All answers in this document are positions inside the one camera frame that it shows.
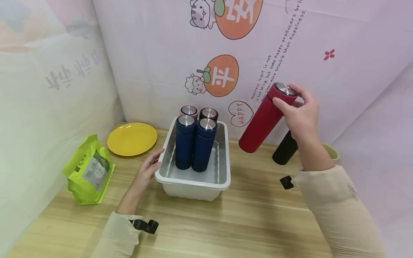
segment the yellow plate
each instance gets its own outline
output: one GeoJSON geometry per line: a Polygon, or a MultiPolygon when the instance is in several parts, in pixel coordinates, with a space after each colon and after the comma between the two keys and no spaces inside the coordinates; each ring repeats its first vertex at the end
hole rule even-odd
{"type": "Polygon", "coordinates": [[[135,156],[154,146],[158,134],[145,123],[128,123],[119,126],[107,138],[108,148],[121,156],[135,156]]]}

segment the beige sleeve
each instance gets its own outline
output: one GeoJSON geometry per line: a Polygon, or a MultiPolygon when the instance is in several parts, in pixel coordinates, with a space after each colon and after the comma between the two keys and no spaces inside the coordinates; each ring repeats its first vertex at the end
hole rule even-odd
{"type": "Polygon", "coordinates": [[[341,166],[299,171],[292,182],[301,189],[334,258],[386,257],[371,215],[341,166]]]}
{"type": "Polygon", "coordinates": [[[139,243],[141,232],[129,221],[136,219],[143,217],[112,212],[91,258],[129,258],[139,243]]]}

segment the black buckle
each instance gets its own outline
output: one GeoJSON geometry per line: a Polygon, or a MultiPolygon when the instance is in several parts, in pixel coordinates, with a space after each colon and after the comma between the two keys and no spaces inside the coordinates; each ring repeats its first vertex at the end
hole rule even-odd
{"type": "Polygon", "coordinates": [[[285,190],[294,188],[294,185],[291,183],[291,181],[292,178],[289,175],[280,179],[280,182],[285,190]]]}
{"type": "Polygon", "coordinates": [[[130,220],[130,222],[135,229],[143,230],[149,234],[155,234],[159,226],[159,223],[155,220],[150,220],[148,223],[143,220],[130,220]]]}

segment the thermos bottle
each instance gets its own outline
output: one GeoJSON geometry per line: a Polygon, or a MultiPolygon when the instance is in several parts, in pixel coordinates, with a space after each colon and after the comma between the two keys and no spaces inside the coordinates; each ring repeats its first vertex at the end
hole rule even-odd
{"type": "Polygon", "coordinates": [[[181,107],[179,113],[181,115],[191,116],[191,117],[195,118],[195,120],[198,120],[198,109],[194,106],[191,106],[191,105],[183,106],[183,107],[181,107]]]}
{"type": "Polygon", "coordinates": [[[288,131],[278,148],[275,150],[273,160],[278,165],[285,165],[297,150],[297,142],[292,138],[291,131],[288,131]]]}
{"type": "Polygon", "coordinates": [[[176,119],[175,165],[185,170],[191,167],[197,120],[183,115],[176,119]]]}
{"type": "Polygon", "coordinates": [[[192,169],[204,172],[207,169],[209,157],[216,135],[216,122],[209,118],[198,121],[195,133],[194,154],[192,156],[192,169]]]}
{"type": "Polygon", "coordinates": [[[274,97],[280,98],[291,105],[297,98],[297,93],[285,83],[274,83],[271,86],[241,136],[238,144],[243,151],[255,152],[282,118],[282,112],[273,104],[274,97]]]}
{"type": "Polygon", "coordinates": [[[201,112],[199,113],[199,119],[201,120],[203,118],[209,118],[216,122],[218,121],[218,112],[210,107],[201,109],[201,112]]]}

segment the plastic container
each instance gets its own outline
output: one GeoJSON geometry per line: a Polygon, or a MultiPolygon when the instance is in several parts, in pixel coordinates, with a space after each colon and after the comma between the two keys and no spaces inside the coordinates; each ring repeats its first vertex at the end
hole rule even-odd
{"type": "Polygon", "coordinates": [[[165,151],[159,157],[161,167],[155,179],[162,184],[169,196],[213,201],[221,191],[231,184],[230,155],[227,125],[217,122],[214,145],[207,169],[198,173],[192,168],[179,170],[175,165],[176,119],[166,136],[165,151]]]}

